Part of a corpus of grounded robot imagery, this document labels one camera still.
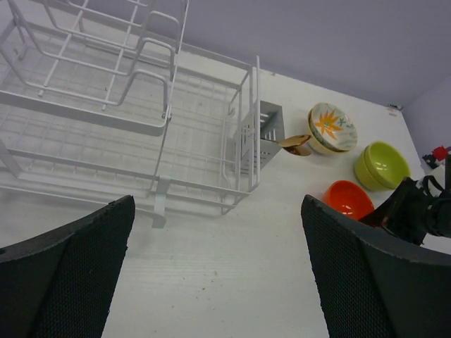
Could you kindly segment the lime green bowl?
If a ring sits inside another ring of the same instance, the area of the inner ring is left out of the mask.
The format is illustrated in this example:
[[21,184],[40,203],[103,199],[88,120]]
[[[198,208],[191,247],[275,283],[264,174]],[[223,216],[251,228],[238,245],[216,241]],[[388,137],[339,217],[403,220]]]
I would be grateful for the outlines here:
[[384,187],[396,189],[411,170],[404,156],[392,145],[376,141],[365,148],[364,160],[369,172]]
[[386,187],[380,183],[369,171],[365,155],[366,149],[361,152],[357,160],[354,162],[354,174],[359,183],[369,191],[372,192],[384,192],[394,190],[392,187]]

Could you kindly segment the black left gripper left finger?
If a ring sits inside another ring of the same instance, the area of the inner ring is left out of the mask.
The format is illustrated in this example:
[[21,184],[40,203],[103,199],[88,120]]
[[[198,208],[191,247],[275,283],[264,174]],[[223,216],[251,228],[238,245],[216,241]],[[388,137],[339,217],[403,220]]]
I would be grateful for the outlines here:
[[1,336],[101,337],[134,219],[124,196],[1,248]]

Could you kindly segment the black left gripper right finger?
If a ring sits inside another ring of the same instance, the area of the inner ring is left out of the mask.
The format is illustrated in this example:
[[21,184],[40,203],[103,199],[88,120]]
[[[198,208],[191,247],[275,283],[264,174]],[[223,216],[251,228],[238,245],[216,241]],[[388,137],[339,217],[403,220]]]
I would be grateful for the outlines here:
[[330,337],[450,336],[450,255],[369,227],[311,195],[301,217]]

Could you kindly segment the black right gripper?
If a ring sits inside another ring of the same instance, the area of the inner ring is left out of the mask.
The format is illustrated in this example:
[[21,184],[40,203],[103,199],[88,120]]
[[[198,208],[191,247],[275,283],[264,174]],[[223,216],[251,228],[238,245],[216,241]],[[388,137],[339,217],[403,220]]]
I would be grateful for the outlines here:
[[403,179],[392,195],[378,208],[359,219],[370,227],[383,227],[393,236],[421,245],[427,234],[439,236],[438,197],[430,185],[440,189],[432,175],[420,180]]

